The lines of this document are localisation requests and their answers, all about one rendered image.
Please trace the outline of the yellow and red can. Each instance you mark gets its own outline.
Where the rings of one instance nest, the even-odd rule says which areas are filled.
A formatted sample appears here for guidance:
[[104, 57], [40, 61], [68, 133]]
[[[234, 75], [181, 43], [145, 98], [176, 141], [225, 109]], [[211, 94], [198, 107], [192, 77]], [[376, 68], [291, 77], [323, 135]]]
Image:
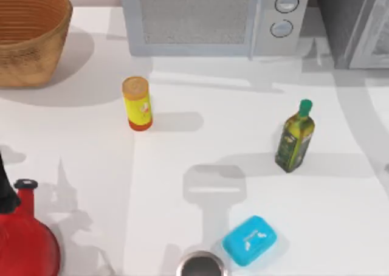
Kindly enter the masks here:
[[126, 78], [122, 94], [129, 126], [135, 131], [145, 131], [153, 124], [149, 83], [140, 76]]

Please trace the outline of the green bottle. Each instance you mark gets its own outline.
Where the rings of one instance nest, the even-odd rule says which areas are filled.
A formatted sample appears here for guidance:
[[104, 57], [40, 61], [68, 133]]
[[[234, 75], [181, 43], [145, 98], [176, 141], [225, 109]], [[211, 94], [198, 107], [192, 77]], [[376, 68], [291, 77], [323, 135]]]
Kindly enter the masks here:
[[301, 100], [298, 111], [283, 125], [275, 162], [287, 173], [293, 172], [302, 164], [308, 150], [315, 130], [315, 122], [310, 116], [312, 106], [311, 100]]

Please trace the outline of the pale microwave oven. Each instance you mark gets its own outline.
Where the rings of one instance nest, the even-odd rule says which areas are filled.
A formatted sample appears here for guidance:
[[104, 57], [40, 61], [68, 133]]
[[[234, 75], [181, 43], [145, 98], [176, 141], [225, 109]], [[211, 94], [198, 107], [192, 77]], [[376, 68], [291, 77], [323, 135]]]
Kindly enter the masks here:
[[[295, 53], [308, 0], [290, 13], [275, 9], [276, 0], [261, 0], [254, 58]], [[121, 0], [132, 55], [249, 57], [256, 0]], [[289, 20], [285, 38], [270, 33], [273, 23]]]

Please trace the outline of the blue soap box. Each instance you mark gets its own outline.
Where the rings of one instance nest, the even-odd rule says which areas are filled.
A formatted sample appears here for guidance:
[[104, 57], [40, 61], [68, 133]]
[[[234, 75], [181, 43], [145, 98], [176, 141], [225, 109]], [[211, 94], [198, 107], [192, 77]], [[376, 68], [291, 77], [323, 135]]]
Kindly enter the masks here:
[[277, 241], [274, 229], [259, 216], [251, 216], [222, 240], [228, 256], [241, 267], [250, 265]]

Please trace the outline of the microwave knob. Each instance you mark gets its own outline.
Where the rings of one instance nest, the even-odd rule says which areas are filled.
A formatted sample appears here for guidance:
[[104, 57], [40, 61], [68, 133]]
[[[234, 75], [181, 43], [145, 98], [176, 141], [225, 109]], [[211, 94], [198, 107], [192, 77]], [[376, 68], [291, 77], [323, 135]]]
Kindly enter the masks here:
[[275, 38], [285, 38], [293, 32], [293, 29], [294, 25], [289, 20], [283, 19], [271, 25], [270, 33]]
[[290, 13], [298, 7], [299, 2], [299, 0], [276, 0], [275, 9], [280, 13]]

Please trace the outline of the metal cup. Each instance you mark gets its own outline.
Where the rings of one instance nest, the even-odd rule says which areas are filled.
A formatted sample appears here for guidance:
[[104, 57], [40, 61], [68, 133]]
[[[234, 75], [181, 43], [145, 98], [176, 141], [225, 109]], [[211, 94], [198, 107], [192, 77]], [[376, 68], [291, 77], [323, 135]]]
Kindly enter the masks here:
[[175, 276], [229, 276], [224, 262], [215, 254], [198, 250], [186, 254], [178, 264]]

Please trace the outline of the woven wicker basket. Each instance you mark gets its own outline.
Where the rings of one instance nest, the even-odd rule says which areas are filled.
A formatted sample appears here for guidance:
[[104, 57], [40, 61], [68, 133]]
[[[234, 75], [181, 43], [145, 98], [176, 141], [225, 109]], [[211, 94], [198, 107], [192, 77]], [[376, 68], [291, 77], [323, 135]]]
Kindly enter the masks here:
[[47, 84], [69, 30], [70, 0], [0, 0], [0, 88]]

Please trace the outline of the grey cabinet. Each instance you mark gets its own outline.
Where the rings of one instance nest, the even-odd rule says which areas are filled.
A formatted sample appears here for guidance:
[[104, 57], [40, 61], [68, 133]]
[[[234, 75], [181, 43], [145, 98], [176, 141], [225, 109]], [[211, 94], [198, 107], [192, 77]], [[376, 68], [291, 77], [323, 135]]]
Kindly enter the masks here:
[[389, 69], [389, 0], [317, 0], [336, 69]]

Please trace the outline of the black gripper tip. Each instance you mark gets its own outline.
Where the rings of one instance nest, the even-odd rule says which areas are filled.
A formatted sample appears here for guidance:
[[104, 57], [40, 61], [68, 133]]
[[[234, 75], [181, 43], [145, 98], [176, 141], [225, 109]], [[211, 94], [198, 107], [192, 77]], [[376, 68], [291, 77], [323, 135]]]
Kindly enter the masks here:
[[0, 153], [0, 214], [13, 213], [20, 203], [18, 195], [10, 185]]

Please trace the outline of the red kettle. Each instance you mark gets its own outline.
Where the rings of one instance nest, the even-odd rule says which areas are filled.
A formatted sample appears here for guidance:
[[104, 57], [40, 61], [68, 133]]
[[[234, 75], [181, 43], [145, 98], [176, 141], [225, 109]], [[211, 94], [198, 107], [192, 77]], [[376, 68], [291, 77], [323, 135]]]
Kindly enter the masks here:
[[18, 179], [10, 190], [19, 200], [0, 211], [0, 276], [59, 276], [61, 253], [53, 232], [35, 218], [37, 181]]

